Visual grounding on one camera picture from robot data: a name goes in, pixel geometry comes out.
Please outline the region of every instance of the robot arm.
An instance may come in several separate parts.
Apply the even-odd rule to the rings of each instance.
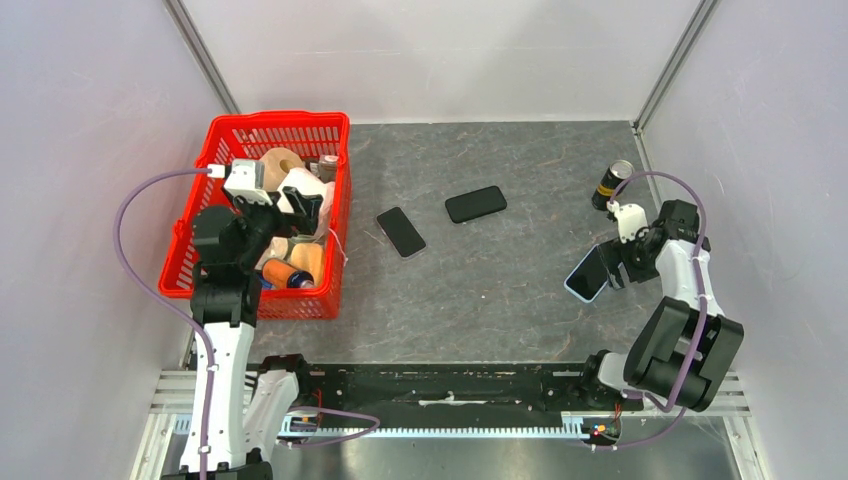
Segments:
[[[618,223],[618,238],[600,246],[610,282],[623,287],[621,265],[631,282],[659,276],[663,299],[627,356],[600,352],[589,376],[619,392],[634,388],[668,397],[700,312],[692,268],[697,210],[680,200],[667,201],[651,225],[637,205],[613,204],[610,211]],[[705,410],[712,402],[744,337],[742,325],[726,318],[715,300],[708,273],[709,250],[705,241],[698,256],[707,300],[706,325],[675,402],[695,411]]]
[[[162,478],[199,478],[201,448],[205,448],[211,470],[208,478],[265,480],[271,478],[268,460],[286,412],[309,392],[302,356],[268,357],[244,413],[245,371],[261,293],[254,268],[273,237],[315,232],[323,198],[304,197],[290,187],[280,192],[262,190],[264,166],[259,162],[236,160],[231,167],[215,167],[211,176],[226,178],[224,192],[239,213],[226,206],[211,206],[192,221],[200,257],[193,270],[192,316],[209,335],[217,362],[210,367],[215,369],[215,388],[206,405],[210,409],[209,439],[207,446],[201,447],[201,415],[194,415],[180,472]],[[283,196],[293,213],[283,213],[278,207]],[[202,367],[207,352],[201,339],[196,340]],[[206,386],[206,375],[197,375],[195,412],[204,408]]]

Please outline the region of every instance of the gray floor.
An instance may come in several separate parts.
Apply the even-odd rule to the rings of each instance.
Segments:
[[[353,208],[342,311],[333,321],[265,321],[251,360],[582,361],[626,352],[661,298],[659,280],[584,304],[563,289],[614,224],[589,197],[607,165],[639,166],[625,122],[355,126]],[[495,215],[451,223],[445,199],[498,185]],[[648,185],[623,201],[655,216]],[[402,260],[374,217],[400,206],[428,247]]]

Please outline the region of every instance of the red basket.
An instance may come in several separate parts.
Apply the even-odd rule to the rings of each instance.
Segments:
[[[351,202],[350,165],[347,161],[349,131],[350,120],[343,113],[293,111],[224,115],[209,126],[206,143],[195,166],[227,165],[236,158],[258,160],[274,147],[286,147],[304,159],[324,154],[338,155],[330,228],[339,236],[344,247]],[[209,205],[230,205],[221,189],[222,184],[223,179],[206,175],[198,175],[194,180],[183,216],[174,224],[171,247],[159,277],[159,291],[166,297],[191,298],[191,269],[198,260],[192,245],[191,220]],[[259,318],[331,319],[338,316],[344,256],[332,234],[328,234],[324,248],[324,280],[321,285],[310,289],[263,290]]]

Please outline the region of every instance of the black smartphone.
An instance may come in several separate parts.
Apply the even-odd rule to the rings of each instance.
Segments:
[[[445,208],[453,223],[463,223],[506,209],[506,199],[501,189],[492,185],[449,198]]]
[[[580,300],[590,303],[598,297],[608,281],[607,267],[601,251],[595,245],[565,279],[565,289]]]
[[[400,207],[377,215],[377,223],[403,258],[411,257],[427,246]]]

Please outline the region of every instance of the soda can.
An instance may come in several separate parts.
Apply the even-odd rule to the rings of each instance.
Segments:
[[[612,196],[615,188],[621,185],[621,182],[630,178],[633,175],[633,164],[627,160],[616,160],[607,168],[604,173],[604,178],[592,194],[592,205],[598,210],[606,211],[607,202]]]

